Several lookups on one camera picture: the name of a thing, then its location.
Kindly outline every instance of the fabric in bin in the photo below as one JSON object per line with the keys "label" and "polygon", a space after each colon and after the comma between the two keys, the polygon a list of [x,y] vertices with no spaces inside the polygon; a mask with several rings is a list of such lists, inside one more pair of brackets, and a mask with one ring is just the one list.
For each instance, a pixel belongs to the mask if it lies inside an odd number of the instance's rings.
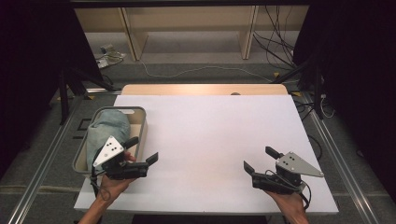
{"label": "fabric in bin", "polygon": [[130,139],[131,126],[127,116],[117,109],[105,109],[99,119],[88,127],[87,133],[87,165],[92,169],[96,151],[101,148],[110,135],[120,143]]}

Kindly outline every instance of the white surface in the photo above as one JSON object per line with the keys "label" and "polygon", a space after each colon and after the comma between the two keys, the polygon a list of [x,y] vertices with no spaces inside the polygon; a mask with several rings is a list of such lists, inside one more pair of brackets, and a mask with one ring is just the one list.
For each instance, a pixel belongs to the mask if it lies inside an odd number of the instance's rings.
{"label": "white surface", "polygon": [[[318,168],[290,96],[125,96],[116,106],[142,106],[148,134],[143,158],[159,152],[148,177],[136,180],[109,207],[136,214],[258,215],[279,213],[254,189],[243,161],[256,172],[275,171],[270,146],[295,152]],[[302,176],[312,189],[308,213],[334,214],[325,178]],[[307,189],[304,195],[309,197]],[[92,186],[85,180],[75,208],[88,209]]]}

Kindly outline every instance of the hand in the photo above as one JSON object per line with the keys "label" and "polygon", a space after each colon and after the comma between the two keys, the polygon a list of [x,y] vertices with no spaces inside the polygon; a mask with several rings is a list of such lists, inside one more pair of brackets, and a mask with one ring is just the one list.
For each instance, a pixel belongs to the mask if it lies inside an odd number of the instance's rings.
{"label": "hand", "polygon": [[[125,152],[125,160],[136,161],[130,152]],[[79,224],[96,224],[107,208],[122,194],[135,179],[112,180],[103,175],[96,200],[85,213]]]}
{"label": "hand", "polygon": [[277,194],[270,191],[265,191],[270,195],[283,215],[292,224],[308,223],[303,204],[303,198],[297,193],[292,194]]}
{"label": "hand", "polygon": [[[130,152],[125,152],[125,160],[136,161],[136,158],[133,157]],[[96,200],[104,200],[108,204],[112,204],[121,193],[128,189],[129,184],[134,180],[135,179],[112,180],[108,178],[107,175],[103,175],[102,184]]]}

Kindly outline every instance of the metal frame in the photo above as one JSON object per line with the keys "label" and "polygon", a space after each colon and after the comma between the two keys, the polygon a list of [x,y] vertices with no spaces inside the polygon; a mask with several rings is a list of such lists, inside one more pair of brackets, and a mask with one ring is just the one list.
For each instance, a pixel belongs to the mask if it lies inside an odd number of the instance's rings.
{"label": "metal frame", "polygon": [[[305,103],[311,103],[311,97],[308,93],[304,93],[304,100]],[[361,214],[361,219],[364,223],[380,223],[377,215],[373,207],[370,205],[367,197],[364,195],[361,186],[359,185],[358,181],[352,174],[347,162],[344,160],[340,149],[335,144],[334,140],[332,139],[332,135],[330,134],[329,130],[326,127],[326,124],[323,119],[319,119],[316,113],[311,113],[311,118],[315,123],[315,126],[318,129],[318,132],[325,143],[326,148],[329,151],[330,156],[332,157],[332,161],[335,164],[341,178],[346,185],[346,189],[349,192],[350,197],[352,198],[353,202],[356,205],[359,213]]]}
{"label": "metal frame", "polygon": [[64,122],[63,125],[58,129],[58,132],[56,133],[54,139],[52,140],[52,143],[49,146],[49,149],[47,150],[46,155],[44,156],[42,162],[37,168],[37,171],[35,172],[35,175],[32,178],[32,181],[29,183],[29,186],[26,188],[25,192],[21,196],[19,202],[14,208],[14,211],[12,212],[8,223],[9,224],[14,224],[14,223],[22,223],[30,209],[30,206],[33,203],[33,200],[35,199],[35,196],[37,195],[37,192],[43,183],[47,172],[50,169],[50,166],[52,165],[52,162],[59,150],[59,148],[62,145],[62,142],[64,141],[65,134],[69,130],[70,123],[72,122],[74,118],[74,114],[81,105],[81,102],[83,100],[84,96],[76,96],[73,100],[73,104],[70,108],[71,113],[68,119]]}

